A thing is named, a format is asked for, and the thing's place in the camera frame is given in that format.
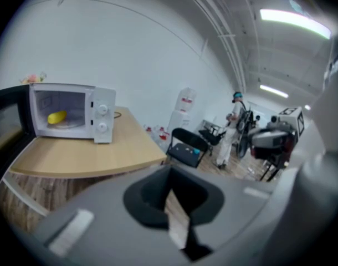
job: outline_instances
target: ceiling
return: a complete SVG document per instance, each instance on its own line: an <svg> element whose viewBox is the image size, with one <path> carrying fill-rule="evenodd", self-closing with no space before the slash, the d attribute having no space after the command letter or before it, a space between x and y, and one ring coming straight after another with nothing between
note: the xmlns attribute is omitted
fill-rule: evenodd
<svg viewBox="0 0 338 266"><path fill-rule="evenodd" d="M314 102L322 91L332 39L284 23L263 21L261 8L295 12L288 0L197 0L210 11L218 35L224 37L227 61L236 62L241 89L257 91L264 84L289 94L289 102ZM243 72L239 71L241 63Z"/></svg>

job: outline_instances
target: wooden floor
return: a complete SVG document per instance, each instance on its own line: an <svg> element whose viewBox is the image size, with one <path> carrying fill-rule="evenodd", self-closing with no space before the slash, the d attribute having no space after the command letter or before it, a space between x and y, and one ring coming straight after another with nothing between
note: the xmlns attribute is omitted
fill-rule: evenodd
<svg viewBox="0 0 338 266"><path fill-rule="evenodd" d="M263 173L263 162L251 157L249 153L242 160L238 160L235 149L232 149L229 163L225 170L219 170L213 164L217 157L219 146L213 150L212 157L206 154L198 169L203 172L215 173L221 176L234 176L246 180L259 180ZM112 177L122 175L86 178L86 179L48 179L13 174L13 177L31 197L48 210L55 210L67 200L87 187ZM2 182L0 186L0 208L6 219L21 229L32 232L42 216L34 212L21 202ZM170 236L179 248L186 241L188 217L171 192L167 199L166 213L170 218Z"/></svg>

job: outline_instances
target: white metal table leg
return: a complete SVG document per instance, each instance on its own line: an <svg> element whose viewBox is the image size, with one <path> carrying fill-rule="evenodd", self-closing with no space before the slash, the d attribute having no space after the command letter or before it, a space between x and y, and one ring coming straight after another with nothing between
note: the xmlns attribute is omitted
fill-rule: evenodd
<svg viewBox="0 0 338 266"><path fill-rule="evenodd" d="M3 177L3 182L8 186L8 188L27 206L29 206L32 210L41 214L42 216L47 216L49 211L42 207L39 203L37 203L34 199L32 199L21 187L20 185L13 179L9 172Z"/></svg>

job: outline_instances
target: white pants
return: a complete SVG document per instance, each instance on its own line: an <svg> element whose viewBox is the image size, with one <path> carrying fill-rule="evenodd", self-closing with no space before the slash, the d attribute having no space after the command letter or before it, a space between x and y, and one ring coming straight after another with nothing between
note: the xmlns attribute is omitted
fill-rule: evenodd
<svg viewBox="0 0 338 266"><path fill-rule="evenodd" d="M227 164L229 160L229 156L231 155L232 143L234 143L239 134L237 129L227 128L226 134L221 143L221 149L218 153L218 157L216 159L217 165L222 165L223 163Z"/></svg>

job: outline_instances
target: microwave door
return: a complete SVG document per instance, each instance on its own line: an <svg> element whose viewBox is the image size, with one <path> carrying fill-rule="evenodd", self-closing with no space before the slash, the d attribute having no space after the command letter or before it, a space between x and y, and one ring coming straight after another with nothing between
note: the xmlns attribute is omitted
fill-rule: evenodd
<svg viewBox="0 0 338 266"><path fill-rule="evenodd" d="M35 138L29 85L0 90L0 181L17 156Z"/></svg>

